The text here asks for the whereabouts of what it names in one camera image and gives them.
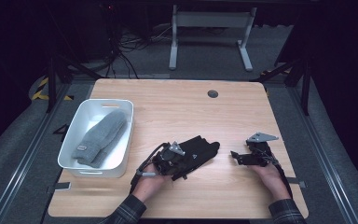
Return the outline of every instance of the gray carpet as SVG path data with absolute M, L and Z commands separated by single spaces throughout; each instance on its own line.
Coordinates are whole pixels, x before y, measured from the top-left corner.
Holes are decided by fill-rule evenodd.
M 240 30 L 228 29 L 222 34 L 211 34 L 205 30 L 185 30 L 179 37 L 177 69 L 168 69 L 170 46 L 169 39 L 163 39 L 144 49 L 135 49 L 125 53 L 132 62 L 140 78 L 170 79 L 214 79 L 246 81 L 259 76 L 260 72 L 273 68 L 281 47 L 291 27 L 254 28 L 248 42 L 248 52 L 254 71 L 245 72 L 240 53 L 235 45 Z M 129 78 L 129 68 L 121 59 L 116 59 L 108 76 L 113 78 Z M 303 118 L 296 109 L 296 100 L 291 90 L 282 84 L 284 75 L 279 75 L 265 83 L 269 101 L 280 127 L 282 138 L 289 152 L 292 164 L 299 180 L 305 181 L 307 187 L 302 189 L 310 211 L 307 218 L 309 224 L 346 223 L 339 204 L 332 192 L 329 181 L 316 156 L 314 145 L 307 132 Z M 33 94 L 40 80 L 35 81 L 30 90 Z M 2 214 L 1 223 L 99 223 L 100 217 L 57 218 L 46 212 L 51 194 L 47 193 L 60 174 L 57 163 L 62 144 L 62 136 L 53 134 L 64 124 L 69 124 L 78 105 L 90 94 L 93 81 L 87 76 L 76 75 L 73 83 L 67 87 L 66 95 L 73 95 L 74 100 L 62 101 L 46 128 L 45 134 L 37 144 L 31 165 L 25 170 L 26 176 L 21 180 L 12 201 L 8 201 L 7 209 Z M 34 100 L 3 133 L 0 138 L 0 199 L 5 192 L 10 178 L 28 147 L 33 143 L 34 134 L 46 119 L 48 102 Z M 310 116 L 316 133 L 320 137 L 324 152 L 337 170 L 344 185 L 347 197 L 358 216 L 358 173 L 351 164 L 334 128 L 326 115 L 324 106 L 316 88 L 310 89 Z M 251 220 L 251 223 L 272 223 L 271 220 Z

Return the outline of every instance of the person's left hand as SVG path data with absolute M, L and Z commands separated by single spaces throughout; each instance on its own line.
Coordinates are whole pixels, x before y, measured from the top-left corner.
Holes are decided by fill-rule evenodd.
M 159 175 L 154 164 L 147 165 L 144 168 L 144 171 L 148 173 L 155 173 L 157 175 L 142 176 L 136 184 L 132 195 L 137 197 L 143 203 L 155 195 L 167 180 L 171 179 L 170 175 Z

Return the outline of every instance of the plaid sleeve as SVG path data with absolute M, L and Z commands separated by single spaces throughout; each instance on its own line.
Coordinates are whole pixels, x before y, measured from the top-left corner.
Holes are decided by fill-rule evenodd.
M 106 223 L 129 224 L 137 223 L 146 210 L 146 206 L 135 196 L 130 194 L 124 202 L 112 213 Z
M 292 199 L 279 200 L 269 206 L 274 224 L 306 223 Z

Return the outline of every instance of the gray cloth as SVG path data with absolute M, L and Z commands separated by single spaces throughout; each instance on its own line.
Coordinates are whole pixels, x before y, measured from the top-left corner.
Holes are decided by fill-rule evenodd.
M 123 126 L 121 126 L 120 130 L 117 132 L 116 137 L 112 140 L 112 142 L 110 142 L 106 147 L 102 148 L 92 162 L 87 162 L 84 159 L 77 159 L 77 162 L 80 164 L 88 165 L 92 168 L 100 168 L 106 157 L 111 153 L 112 149 L 115 148 L 117 143 L 120 141 L 121 136 L 126 131 L 126 127 L 127 123 L 124 123 Z
M 126 115 L 120 109 L 115 109 L 106 115 L 86 132 L 79 146 L 72 153 L 72 158 L 92 163 L 98 153 L 112 142 L 124 123 L 126 123 Z

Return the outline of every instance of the white plastic bin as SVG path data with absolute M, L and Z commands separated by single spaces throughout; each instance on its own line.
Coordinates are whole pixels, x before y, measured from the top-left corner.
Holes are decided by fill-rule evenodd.
M 86 132 L 101 121 L 107 114 L 120 108 L 126 114 L 127 125 L 118 143 L 113 146 L 110 154 L 100 168 L 92 168 L 79 164 L 72 158 Z M 89 99 L 80 104 L 68 132 L 63 140 L 58 164 L 75 176 L 84 177 L 121 177 L 127 167 L 128 155 L 132 136 L 133 104 L 128 100 L 120 99 Z

